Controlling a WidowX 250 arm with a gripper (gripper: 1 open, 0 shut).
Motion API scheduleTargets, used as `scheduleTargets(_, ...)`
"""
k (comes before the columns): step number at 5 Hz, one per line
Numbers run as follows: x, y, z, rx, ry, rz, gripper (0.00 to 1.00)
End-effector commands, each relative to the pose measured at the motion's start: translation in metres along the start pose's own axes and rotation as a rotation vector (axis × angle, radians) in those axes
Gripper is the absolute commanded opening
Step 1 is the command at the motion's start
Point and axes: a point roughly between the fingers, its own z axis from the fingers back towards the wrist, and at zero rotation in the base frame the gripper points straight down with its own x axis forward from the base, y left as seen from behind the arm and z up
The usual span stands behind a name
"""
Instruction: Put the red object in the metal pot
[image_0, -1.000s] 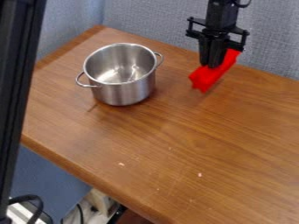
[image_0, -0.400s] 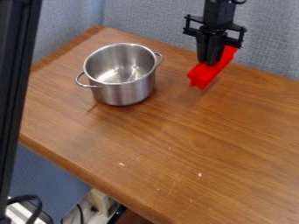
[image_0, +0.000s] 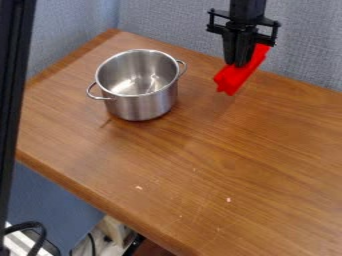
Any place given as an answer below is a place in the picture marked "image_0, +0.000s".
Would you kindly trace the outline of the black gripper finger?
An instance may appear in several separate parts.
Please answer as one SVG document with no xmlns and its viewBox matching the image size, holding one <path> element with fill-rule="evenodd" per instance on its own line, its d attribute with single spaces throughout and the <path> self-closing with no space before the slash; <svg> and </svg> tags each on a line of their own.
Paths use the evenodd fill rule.
<svg viewBox="0 0 342 256">
<path fill-rule="evenodd" d="M 235 62 L 235 33 L 230 30 L 223 31 L 223 53 L 225 61 L 229 65 L 233 65 Z"/>
<path fill-rule="evenodd" d="M 235 44 L 235 66 L 243 67 L 251 60 L 255 50 L 255 33 L 245 31 L 238 34 Z"/>
</svg>

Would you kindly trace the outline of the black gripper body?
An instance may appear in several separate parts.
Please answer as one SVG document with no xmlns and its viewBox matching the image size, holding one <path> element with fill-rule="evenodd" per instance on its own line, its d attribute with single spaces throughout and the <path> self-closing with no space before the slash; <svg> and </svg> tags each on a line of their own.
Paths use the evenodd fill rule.
<svg viewBox="0 0 342 256">
<path fill-rule="evenodd" d="M 211 8 L 207 31 L 222 34 L 225 28 L 245 31 L 258 26 L 270 27 L 271 34 L 257 34 L 255 39 L 258 43 L 274 47 L 281 23 L 265 16 L 266 4 L 267 0 L 230 0 L 229 10 Z"/>
</svg>

